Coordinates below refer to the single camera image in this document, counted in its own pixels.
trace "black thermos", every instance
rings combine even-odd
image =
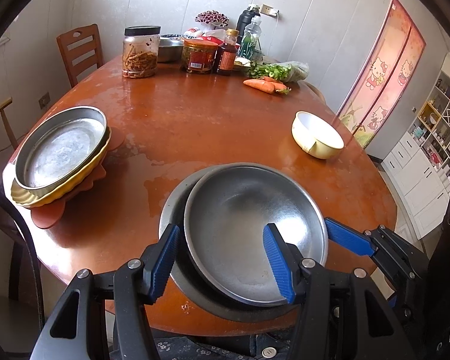
[[[237,44],[242,43],[243,31],[245,31],[246,26],[252,23],[252,17],[260,16],[259,9],[259,5],[250,4],[238,18],[236,24],[236,30],[238,31],[238,37],[236,38]]]

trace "electrical outlet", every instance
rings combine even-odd
[[[44,109],[49,102],[50,102],[50,93],[48,92],[38,99],[38,105],[40,106],[40,109]]]
[[[268,5],[262,4],[260,7],[260,13],[271,16],[271,17],[277,17],[278,9],[274,9],[273,7],[269,7]]]

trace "green vegetable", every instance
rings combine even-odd
[[[260,79],[263,76],[268,76],[273,79],[283,81],[288,77],[291,67],[279,66],[277,64],[257,64],[250,63],[250,70],[248,75],[253,79]]]

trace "black jar lid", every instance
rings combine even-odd
[[[125,36],[158,35],[160,26],[133,26],[125,28]]]

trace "carrot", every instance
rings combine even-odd
[[[274,93],[275,86],[272,82],[267,82],[262,79],[246,79],[243,83],[251,88],[258,89],[265,93]]]
[[[287,86],[281,82],[270,82],[263,79],[246,79],[243,83],[266,93],[277,92],[286,95],[291,91],[290,88],[287,88]]]
[[[281,82],[273,82],[272,83],[275,86],[275,92],[287,94],[291,91],[290,88],[287,88],[286,85],[282,84]]]
[[[269,77],[269,76],[263,76],[261,79],[262,79],[263,81],[268,81],[269,83],[277,83],[277,84],[281,84],[281,83],[282,83],[281,81],[278,81],[278,80],[276,80],[276,79],[273,79],[273,78],[271,78],[271,77]]]

